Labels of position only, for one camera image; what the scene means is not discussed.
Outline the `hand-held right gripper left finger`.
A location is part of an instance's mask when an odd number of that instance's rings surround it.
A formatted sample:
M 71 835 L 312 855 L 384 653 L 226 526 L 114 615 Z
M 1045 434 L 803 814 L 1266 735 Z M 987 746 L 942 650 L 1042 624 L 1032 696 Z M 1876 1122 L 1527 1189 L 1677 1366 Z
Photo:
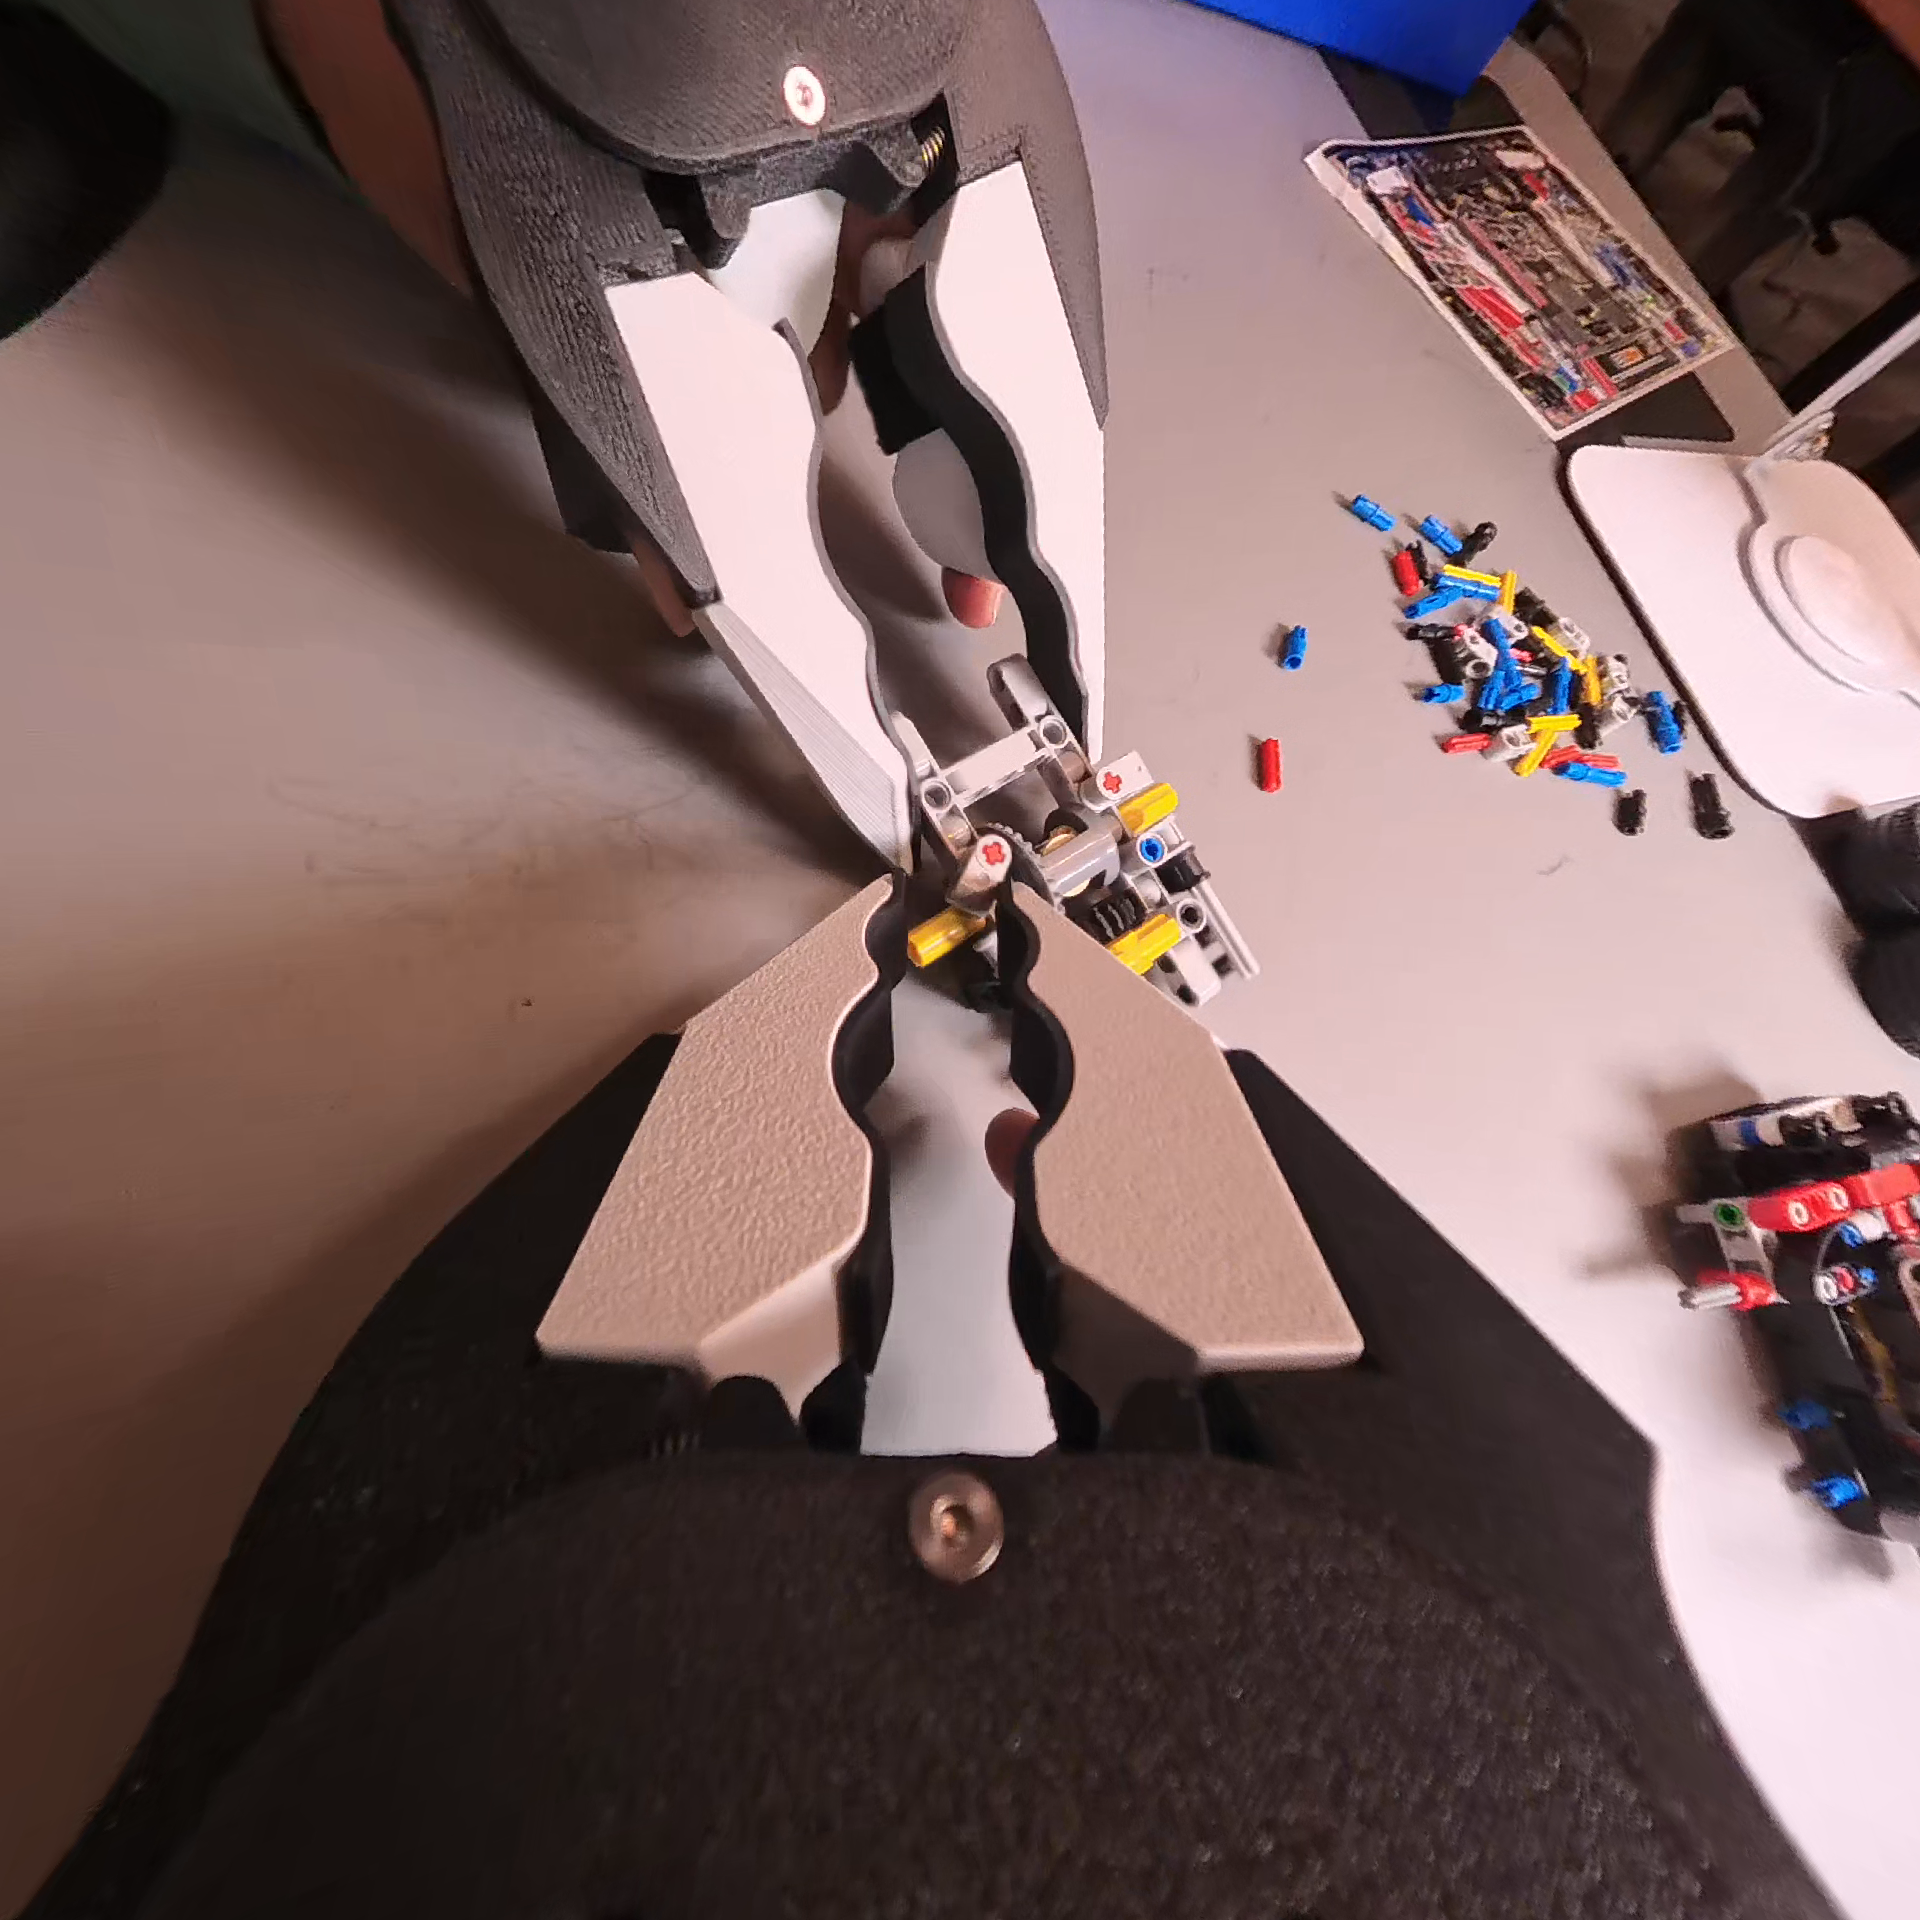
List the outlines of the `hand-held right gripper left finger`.
M 904 876 L 864 886 L 692 1016 L 537 1323 L 540 1356 L 754 1382 L 860 1450 L 894 1303 Z

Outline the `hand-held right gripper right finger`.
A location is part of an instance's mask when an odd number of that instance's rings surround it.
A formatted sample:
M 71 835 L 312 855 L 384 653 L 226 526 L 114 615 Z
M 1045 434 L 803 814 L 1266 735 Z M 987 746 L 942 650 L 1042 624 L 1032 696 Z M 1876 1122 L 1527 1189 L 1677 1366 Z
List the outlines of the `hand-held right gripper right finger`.
M 1139 1392 L 1353 1366 L 1353 1310 L 1212 1032 L 1021 879 L 995 942 L 1032 1116 L 1008 1291 L 1058 1450 L 1098 1450 Z

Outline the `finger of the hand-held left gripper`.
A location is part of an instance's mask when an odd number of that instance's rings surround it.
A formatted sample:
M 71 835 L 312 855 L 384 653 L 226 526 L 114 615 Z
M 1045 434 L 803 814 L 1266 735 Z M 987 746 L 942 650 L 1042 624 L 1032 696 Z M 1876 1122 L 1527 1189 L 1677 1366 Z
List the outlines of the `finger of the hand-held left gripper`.
M 884 299 L 929 427 L 894 497 L 936 565 L 998 584 L 1079 743 L 1106 743 L 1106 439 L 1020 158 L 959 184 Z
M 695 274 L 606 293 L 713 587 L 692 618 L 889 868 L 913 858 L 873 634 L 821 538 L 821 415 L 798 337 Z

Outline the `grey lego gearbox assembly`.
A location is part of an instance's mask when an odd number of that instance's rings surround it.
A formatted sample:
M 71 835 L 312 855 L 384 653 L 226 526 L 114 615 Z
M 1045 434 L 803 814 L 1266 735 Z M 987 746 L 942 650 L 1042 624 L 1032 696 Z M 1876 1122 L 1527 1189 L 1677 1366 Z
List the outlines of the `grey lego gearbox assembly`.
M 906 932 L 912 968 L 966 955 L 971 991 L 993 996 L 995 902 L 1017 881 L 1190 1009 L 1255 979 L 1259 961 L 1182 822 L 1177 790 L 1138 754 L 1090 755 L 1026 660 L 992 661 L 987 687 L 1006 729 L 964 758 L 937 758 L 912 721 L 891 717 L 942 893 Z

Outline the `lego instruction booklet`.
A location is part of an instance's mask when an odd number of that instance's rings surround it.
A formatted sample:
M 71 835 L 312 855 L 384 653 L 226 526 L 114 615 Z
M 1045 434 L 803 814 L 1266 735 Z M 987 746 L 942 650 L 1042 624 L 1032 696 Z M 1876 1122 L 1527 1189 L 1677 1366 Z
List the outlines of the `lego instruction booklet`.
M 1734 345 L 1522 124 L 1327 139 L 1306 168 L 1549 441 Z

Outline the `pile of blue yellow lego pins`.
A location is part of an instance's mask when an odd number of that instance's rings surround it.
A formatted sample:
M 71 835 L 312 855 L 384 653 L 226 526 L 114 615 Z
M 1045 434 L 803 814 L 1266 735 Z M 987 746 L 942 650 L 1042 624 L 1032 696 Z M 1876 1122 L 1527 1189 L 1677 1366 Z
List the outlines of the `pile of blue yellow lego pins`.
M 1494 522 L 1403 515 L 1366 491 L 1341 507 L 1386 540 L 1398 628 L 1426 663 L 1411 696 L 1446 723 L 1442 754 L 1602 795 L 1619 838 L 1643 838 L 1653 802 L 1627 760 L 1681 760 L 1685 699 L 1499 565 Z

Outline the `black lego car chassis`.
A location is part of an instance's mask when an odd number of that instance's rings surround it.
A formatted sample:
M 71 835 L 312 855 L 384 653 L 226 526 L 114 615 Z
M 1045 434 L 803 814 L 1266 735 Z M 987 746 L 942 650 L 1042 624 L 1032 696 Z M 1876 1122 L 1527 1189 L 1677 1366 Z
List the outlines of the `black lego car chassis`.
M 1918 1123 L 1899 1091 L 1757 1101 L 1685 1125 L 1677 1301 L 1744 1322 L 1789 1484 L 1845 1532 L 1918 1542 Z

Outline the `person's left hand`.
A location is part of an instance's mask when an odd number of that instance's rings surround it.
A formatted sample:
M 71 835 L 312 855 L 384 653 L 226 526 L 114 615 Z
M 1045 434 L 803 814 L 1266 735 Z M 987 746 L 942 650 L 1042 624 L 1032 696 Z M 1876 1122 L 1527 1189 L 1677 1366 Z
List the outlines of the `person's left hand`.
M 913 231 L 916 216 L 907 208 L 879 214 L 854 201 L 841 204 L 827 301 L 820 331 L 808 349 L 808 367 L 823 418 L 835 411 L 847 394 L 852 378 L 852 330 L 871 307 L 862 277 L 866 260 L 877 247 L 885 250 L 891 247 L 894 242 L 910 242 Z M 658 544 L 644 530 L 636 530 L 630 536 L 630 550 L 636 559 L 639 584 L 659 624 L 675 639 L 695 639 L 697 628 L 692 604 L 684 598 L 682 584 L 666 564 Z M 939 592 L 947 614 L 969 629 L 992 628 L 1004 600 L 1004 587 L 998 581 L 964 574 L 950 565 L 944 565 L 939 571 Z

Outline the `blue plastic bin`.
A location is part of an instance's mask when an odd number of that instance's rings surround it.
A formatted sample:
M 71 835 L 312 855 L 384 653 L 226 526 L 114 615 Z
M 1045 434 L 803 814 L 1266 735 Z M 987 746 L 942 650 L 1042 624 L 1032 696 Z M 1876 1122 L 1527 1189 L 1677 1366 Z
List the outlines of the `blue plastic bin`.
M 1532 3 L 1199 2 L 1199 8 L 1457 97 L 1480 80 Z

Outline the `black mesh chair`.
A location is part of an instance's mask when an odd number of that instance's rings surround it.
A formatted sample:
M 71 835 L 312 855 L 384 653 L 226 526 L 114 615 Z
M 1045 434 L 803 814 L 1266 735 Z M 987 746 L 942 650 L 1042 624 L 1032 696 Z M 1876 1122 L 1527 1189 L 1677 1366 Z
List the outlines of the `black mesh chair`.
M 66 297 L 144 216 L 167 107 L 51 11 L 2 9 L 2 336 Z

